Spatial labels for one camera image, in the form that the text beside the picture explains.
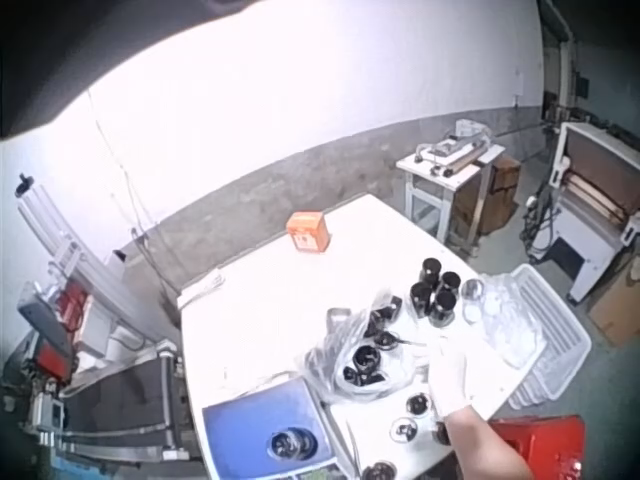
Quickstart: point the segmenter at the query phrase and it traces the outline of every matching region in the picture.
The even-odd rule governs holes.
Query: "electrical cable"
[[[124,348],[126,348],[127,350],[131,351],[131,352],[139,352],[144,348],[144,344],[146,343],[144,341],[144,339],[142,340],[142,343],[140,344],[139,347],[136,348],[132,348],[129,345],[127,345],[124,340],[122,340],[121,338],[118,337],[109,337],[109,340],[114,340],[116,342],[118,342],[120,345],[122,345]]]
[[[138,239],[136,238],[135,235],[135,229],[131,230],[131,238],[133,240],[134,245],[136,246],[136,248],[138,249],[138,251],[142,254],[142,256],[144,257],[144,259],[147,261],[147,263],[149,264],[149,266],[153,269],[153,271],[156,273],[156,275],[158,276],[158,279],[164,283],[167,284],[167,286],[176,294],[176,295],[180,295],[180,289],[178,287],[175,286],[175,284],[169,280],[164,273],[162,273],[162,270],[160,269],[160,267],[158,266],[158,264],[156,263],[155,259],[153,258],[153,255],[151,254],[150,250],[147,250],[146,247],[144,247],[143,245],[140,244],[140,242],[138,241]]]
[[[140,204],[140,207],[142,208],[142,211],[144,212],[145,216],[147,217],[147,221],[149,223],[155,225],[154,232],[157,233],[157,236],[160,239],[160,243],[162,243],[164,249],[169,253],[169,255],[173,258],[175,263],[180,267],[180,269],[185,274],[186,278],[187,279],[191,278],[190,272],[185,267],[184,263],[182,262],[182,260],[180,260],[180,258],[175,253],[175,251],[170,247],[169,242],[166,240],[166,238],[164,237],[164,235],[163,235],[163,233],[162,233],[162,231],[160,229],[160,226],[151,217],[151,214],[149,213],[149,210],[145,207],[144,203],[142,202],[140,194],[138,193],[138,191],[137,191],[135,185],[133,184],[133,182],[131,181],[131,177],[129,175],[129,172],[124,167],[124,165],[118,160],[118,157],[117,157],[115,151],[113,150],[113,147],[111,146],[111,143],[107,139],[107,136],[106,136],[106,134],[105,134],[105,132],[104,132],[104,130],[102,128],[102,125],[100,124],[100,121],[98,119],[98,115],[97,115],[97,112],[96,112],[96,109],[95,109],[95,105],[93,103],[93,96],[91,95],[91,89],[87,89],[87,97],[89,98],[89,104],[91,106],[91,111],[93,112],[93,120],[94,120],[94,123],[96,124],[96,128],[98,130],[98,133],[102,137],[102,140],[103,140],[104,144],[106,145],[107,150],[109,151],[110,158],[118,166],[118,168],[120,168],[120,170],[122,171],[122,174],[124,175],[125,183],[127,185],[127,194],[129,196],[129,201],[131,203],[131,207],[133,209],[133,212],[134,212],[134,214],[136,216],[137,228],[140,230],[140,235],[146,236],[147,238],[150,238],[150,234],[142,226],[142,220],[141,220],[138,208],[136,207],[135,198],[138,199],[138,203]]]

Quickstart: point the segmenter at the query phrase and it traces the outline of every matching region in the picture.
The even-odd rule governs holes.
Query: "metal bracket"
[[[631,242],[635,238],[635,236],[640,233],[640,212],[634,213],[631,217],[629,217],[629,221],[627,221],[627,226],[622,232],[622,236],[620,240],[625,247],[631,245]]]
[[[553,172],[551,173],[551,178],[549,178],[549,185],[553,188],[560,188],[562,185],[562,177],[564,177],[564,173],[569,170],[570,166],[571,159],[563,155],[562,159],[553,166]]]

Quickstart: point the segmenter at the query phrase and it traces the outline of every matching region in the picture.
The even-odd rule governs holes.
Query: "metal rod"
[[[61,437],[81,437],[81,438],[112,438],[112,437],[126,437],[127,435],[144,435],[147,433],[161,432],[166,429],[167,426],[163,423],[156,423],[155,425],[148,425],[146,427],[129,428],[126,430],[110,430],[106,432],[62,432],[59,434]]]

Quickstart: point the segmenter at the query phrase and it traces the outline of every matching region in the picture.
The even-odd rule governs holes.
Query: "white glove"
[[[448,415],[469,405],[464,394],[467,358],[447,338],[441,337],[431,351],[429,390],[438,415]]]

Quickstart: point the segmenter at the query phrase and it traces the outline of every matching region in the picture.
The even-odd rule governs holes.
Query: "brown cardboard box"
[[[520,178],[520,162],[506,154],[500,155],[493,163],[491,180],[485,200],[482,217],[478,224],[478,234],[486,235],[502,228],[509,221],[517,205],[515,197]],[[456,193],[453,203],[453,216],[456,220],[456,233],[466,236],[480,190],[480,175]]]
[[[629,265],[589,312],[591,320],[614,345],[640,334],[640,282],[633,281]]]

